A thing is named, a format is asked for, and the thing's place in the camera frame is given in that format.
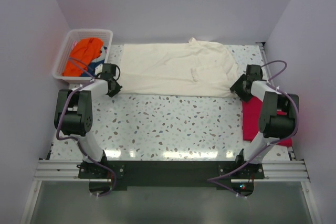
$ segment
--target white wall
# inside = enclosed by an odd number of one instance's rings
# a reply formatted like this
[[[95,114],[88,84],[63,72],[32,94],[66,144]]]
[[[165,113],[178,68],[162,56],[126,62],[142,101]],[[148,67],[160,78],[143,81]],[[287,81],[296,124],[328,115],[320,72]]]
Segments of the white wall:
[[[56,0],[0,0],[0,223],[19,223],[54,132],[50,76],[69,27]]]
[[[57,0],[71,28],[107,28],[114,42],[266,41],[289,0]]]
[[[295,151],[306,161],[324,223],[336,219],[335,40],[336,0],[291,0],[266,42],[268,60],[288,63],[277,82],[300,96]]]

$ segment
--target white laundry basket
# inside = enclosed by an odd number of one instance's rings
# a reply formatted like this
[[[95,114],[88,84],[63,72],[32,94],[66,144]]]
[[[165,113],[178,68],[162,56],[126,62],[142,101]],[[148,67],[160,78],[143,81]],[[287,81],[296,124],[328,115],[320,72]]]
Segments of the white laundry basket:
[[[75,41],[79,42],[81,39],[92,37],[99,38],[104,42],[104,46],[107,47],[106,58],[104,62],[107,62],[111,49],[113,32],[104,29],[74,29],[67,34],[67,37],[63,41],[61,49],[58,53],[54,69],[52,70],[52,75],[54,78],[65,80],[69,83],[83,83],[91,79],[90,77],[63,76],[62,73],[68,62],[73,43]]]

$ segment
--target cream fabric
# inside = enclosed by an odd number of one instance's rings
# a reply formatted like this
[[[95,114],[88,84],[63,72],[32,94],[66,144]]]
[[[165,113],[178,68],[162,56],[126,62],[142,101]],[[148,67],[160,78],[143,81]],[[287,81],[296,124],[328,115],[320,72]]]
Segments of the cream fabric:
[[[222,44],[126,44],[120,93],[228,97],[238,65]]]

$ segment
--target terrazzo table surface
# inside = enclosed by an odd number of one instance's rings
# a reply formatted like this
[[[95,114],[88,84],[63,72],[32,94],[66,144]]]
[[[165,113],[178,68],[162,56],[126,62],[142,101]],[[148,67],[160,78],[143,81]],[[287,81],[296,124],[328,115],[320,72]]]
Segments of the terrazzo table surface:
[[[239,65],[262,65],[258,46],[227,46]],[[112,45],[109,63],[120,64],[122,45]],[[93,102],[92,131],[108,159],[113,160],[234,160],[243,141],[239,98],[166,95],[107,95]],[[73,141],[54,137],[52,160],[81,160]],[[288,161],[286,147],[274,146],[265,161]]]

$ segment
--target orange cloth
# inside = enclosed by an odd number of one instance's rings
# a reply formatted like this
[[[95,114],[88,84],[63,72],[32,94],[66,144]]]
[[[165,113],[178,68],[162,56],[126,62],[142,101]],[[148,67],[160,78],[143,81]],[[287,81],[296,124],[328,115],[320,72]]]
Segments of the orange cloth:
[[[98,38],[82,39],[81,41],[77,43],[77,45],[75,45],[75,47],[71,51],[70,58],[78,59],[88,65],[94,59],[100,56],[100,49],[103,46],[103,44],[104,42]],[[88,68],[82,63],[79,63],[77,61],[74,61],[74,62],[76,62],[76,64],[78,64],[80,67],[84,68],[85,70],[88,70]],[[82,73],[83,73],[82,70],[80,70],[70,61],[68,61],[67,65],[65,66],[63,76],[79,77]]]

